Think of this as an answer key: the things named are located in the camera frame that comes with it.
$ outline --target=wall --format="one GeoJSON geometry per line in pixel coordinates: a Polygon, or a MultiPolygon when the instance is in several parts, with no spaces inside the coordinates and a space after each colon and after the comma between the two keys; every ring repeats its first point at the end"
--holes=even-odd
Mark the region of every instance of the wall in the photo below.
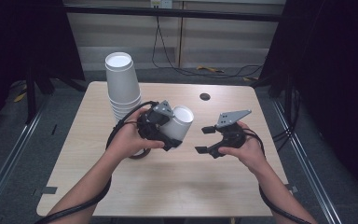
{"type": "MultiPolygon", "coordinates": [[[[150,1],[146,0],[64,0],[64,3],[150,7],[150,1]]],[[[176,9],[263,14],[281,14],[283,5],[282,0],[173,1],[176,9]]],[[[104,58],[115,51],[128,52],[136,68],[155,67],[152,56],[158,25],[156,17],[68,13],[68,18],[84,70],[104,70],[104,58]]],[[[158,20],[168,57],[173,65],[181,67],[261,64],[277,26],[277,22],[263,21],[158,20]]],[[[154,61],[158,66],[169,66],[159,36],[154,61]]]]}

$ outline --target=right hand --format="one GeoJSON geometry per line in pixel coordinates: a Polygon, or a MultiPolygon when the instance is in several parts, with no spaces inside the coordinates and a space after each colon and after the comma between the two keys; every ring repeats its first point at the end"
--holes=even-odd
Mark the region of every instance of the right hand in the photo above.
{"type": "MultiPolygon", "coordinates": [[[[248,125],[243,122],[237,121],[237,123],[243,129],[249,129],[248,125]]],[[[237,157],[244,165],[246,165],[249,170],[254,173],[266,163],[266,157],[261,150],[261,146],[257,139],[248,136],[246,142],[240,147],[220,147],[219,152],[222,154],[231,155],[237,157]]]]}

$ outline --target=tabletop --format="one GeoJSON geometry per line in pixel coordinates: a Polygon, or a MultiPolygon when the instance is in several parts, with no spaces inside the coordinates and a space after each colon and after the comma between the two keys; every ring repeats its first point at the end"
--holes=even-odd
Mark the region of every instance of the tabletop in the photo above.
{"type": "MultiPolygon", "coordinates": [[[[153,149],[140,160],[125,159],[112,175],[112,186],[99,202],[96,217],[247,217],[271,216],[258,191],[254,175],[237,158],[214,159],[194,147],[222,140],[220,133],[203,134],[223,112],[252,110],[241,121],[262,139],[266,157],[284,184],[287,179],[255,90],[243,86],[140,83],[143,102],[167,100],[171,107],[185,105],[194,121],[181,146],[153,149]],[[200,95],[207,93],[209,100],[200,95]]],[[[106,82],[92,82],[57,159],[37,213],[52,206],[102,156],[116,124],[107,97],[106,82]]]]}

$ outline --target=black backdrop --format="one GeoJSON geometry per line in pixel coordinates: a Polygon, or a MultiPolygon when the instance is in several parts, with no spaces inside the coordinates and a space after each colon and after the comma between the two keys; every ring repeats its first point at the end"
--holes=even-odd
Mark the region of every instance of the black backdrop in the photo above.
{"type": "Polygon", "coordinates": [[[358,0],[286,2],[283,15],[301,14],[304,20],[278,25],[261,78],[270,77],[275,96],[293,80],[325,141],[358,180],[358,0]]]}
{"type": "Polygon", "coordinates": [[[30,64],[35,76],[55,77],[53,71],[60,76],[84,79],[66,13],[21,6],[38,3],[61,5],[62,1],[0,1],[0,109],[9,86],[26,78],[30,64]]]}

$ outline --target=stack of cups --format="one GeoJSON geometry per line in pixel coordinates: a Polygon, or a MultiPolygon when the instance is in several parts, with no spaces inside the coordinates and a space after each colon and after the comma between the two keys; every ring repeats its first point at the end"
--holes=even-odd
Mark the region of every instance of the stack of cups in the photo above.
{"type": "Polygon", "coordinates": [[[142,102],[138,78],[127,53],[109,54],[105,67],[109,102],[118,122],[142,102]]]}

